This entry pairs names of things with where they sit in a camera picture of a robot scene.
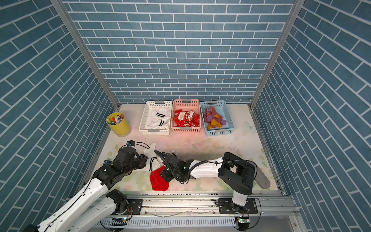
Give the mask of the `purple striped sock front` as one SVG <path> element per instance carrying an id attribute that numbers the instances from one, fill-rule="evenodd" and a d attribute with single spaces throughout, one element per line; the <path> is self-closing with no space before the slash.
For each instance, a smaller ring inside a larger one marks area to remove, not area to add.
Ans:
<path id="1" fill-rule="evenodd" d="M 227 125 L 227 121 L 224 120 L 224 118 L 219 113 L 217 113 L 214 106 L 211 106 L 204 110 L 203 119 L 206 123 L 207 130 L 220 129 L 223 126 Z"/>

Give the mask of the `red santa sock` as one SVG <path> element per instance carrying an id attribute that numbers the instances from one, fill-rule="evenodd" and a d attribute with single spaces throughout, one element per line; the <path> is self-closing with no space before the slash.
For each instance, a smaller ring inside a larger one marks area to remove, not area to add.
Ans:
<path id="1" fill-rule="evenodd" d="M 163 165 L 150 174 L 150 183 L 154 191 L 167 191 L 169 188 L 169 182 L 166 182 L 160 175 L 164 168 L 165 166 Z"/>
<path id="2" fill-rule="evenodd" d="M 183 111 L 176 110 L 174 112 L 173 121 L 176 127 L 188 128 L 188 127 L 199 127 L 200 126 L 200 116 L 193 110 Z"/>

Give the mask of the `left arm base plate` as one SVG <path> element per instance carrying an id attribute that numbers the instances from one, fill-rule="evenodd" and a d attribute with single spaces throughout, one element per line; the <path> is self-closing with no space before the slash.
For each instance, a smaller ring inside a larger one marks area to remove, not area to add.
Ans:
<path id="1" fill-rule="evenodd" d="M 128 199 L 123 200 L 119 203 L 114 203 L 114 211 L 110 214 L 111 216 L 132 216 L 139 215 L 143 206 L 143 199 Z"/>

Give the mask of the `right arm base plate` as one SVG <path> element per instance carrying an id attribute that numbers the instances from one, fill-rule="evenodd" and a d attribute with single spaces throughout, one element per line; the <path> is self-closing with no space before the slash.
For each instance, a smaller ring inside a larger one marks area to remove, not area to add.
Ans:
<path id="1" fill-rule="evenodd" d="M 257 214 L 258 208 L 255 199 L 247 199 L 244 206 L 235 204 L 232 199 L 219 198 L 215 205 L 220 214 Z"/>

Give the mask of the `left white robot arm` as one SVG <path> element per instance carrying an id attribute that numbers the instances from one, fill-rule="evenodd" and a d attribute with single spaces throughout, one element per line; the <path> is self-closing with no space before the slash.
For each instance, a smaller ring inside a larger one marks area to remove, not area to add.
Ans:
<path id="1" fill-rule="evenodd" d="M 127 196 L 113 186 L 134 170 L 146 167 L 148 157 L 137 147 L 150 149 L 143 142 L 127 141 L 114 160 L 93 173 L 88 183 L 62 208 L 38 225 L 28 225 L 25 232 L 86 232 L 113 213 L 131 214 Z"/>

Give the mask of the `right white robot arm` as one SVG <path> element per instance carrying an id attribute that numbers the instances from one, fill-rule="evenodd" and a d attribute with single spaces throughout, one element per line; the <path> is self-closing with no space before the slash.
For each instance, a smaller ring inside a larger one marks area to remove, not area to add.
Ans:
<path id="1" fill-rule="evenodd" d="M 253 161 L 242 159 L 230 152 L 224 153 L 219 159 L 203 161 L 184 161 L 174 153 L 158 150 L 154 153 L 165 166 L 160 176 L 166 182 L 175 179 L 186 185 L 191 179 L 218 177 L 233 190 L 232 210 L 242 214 L 247 212 L 247 198 L 252 194 L 253 182 L 258 173 L 258 166 Z"/>

